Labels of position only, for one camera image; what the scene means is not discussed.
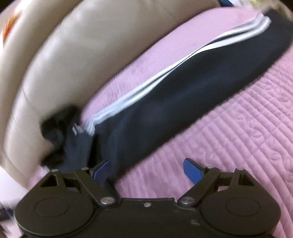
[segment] leather upholstery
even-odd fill
[[[0,57],[0,149],[12,104],[28,65],[49,34],[80,1],[34,0],[12,29]]]
[[[83,0],[25,74],[6,131],[5,170],[25,186],[51,148],[40,134],[40,121],[66,104],[84,106],[150,45],[216,6],[216,0]]]

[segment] round pad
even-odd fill
[[[200,212],[212,227],[233,236],[269,234],[281,215],[269,194],[248,186],[211,194],[202,202]]]
[[[15,210],[15,218],[26,233],[41,237],[70,234],[83,227],[92,217],[94,207],[83,194],[40,193],[32,191]]]
[[[35,210],[43,217],[58,217],[66,213],[69,209],[69,203],[60,198],[47,198],[40,201]]]
[[[251,198],[232,198],[226,203],[227,210],[240,217],[250,217],[257,214],[260,205]]]

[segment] black mechanical clamp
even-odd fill
[[[73,174],[52,170],[18,204],[15,219],[24,237],[273,238],[280,207],[245,169],[221,172],[191,159],[183,167],[195,185],[177,203],[113,195],[100,186],[108,161]]]

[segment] metal pin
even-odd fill
[[[199,222],[197,219],[192,219],[192,220],[190,221],[190,224],[191,224],[191,225],[194,225],[194,226],[200,226],[200,222]]]
[[[149,208],[151,206],[151,203],[144,203],[145,208]]]
[[[104,197],[100,202],[104,205],[112,205],[115,203],[115,199],[113,197]]]
[[[192,197],[183,197],[179,200],[179,202],[184,205],[190,205],[193,204],[195,201]]]

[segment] pink quilted blanket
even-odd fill
[[[151,76],[257,12],[217,8],[164,37],[100,90],[83,113],[115,102]],[[187,157],[222,171],[244,167],[282,210],[276,238],[293,237],[293,46],[261,78],[176,135],[116,183],[122,197],[179,198],[192,183]]]

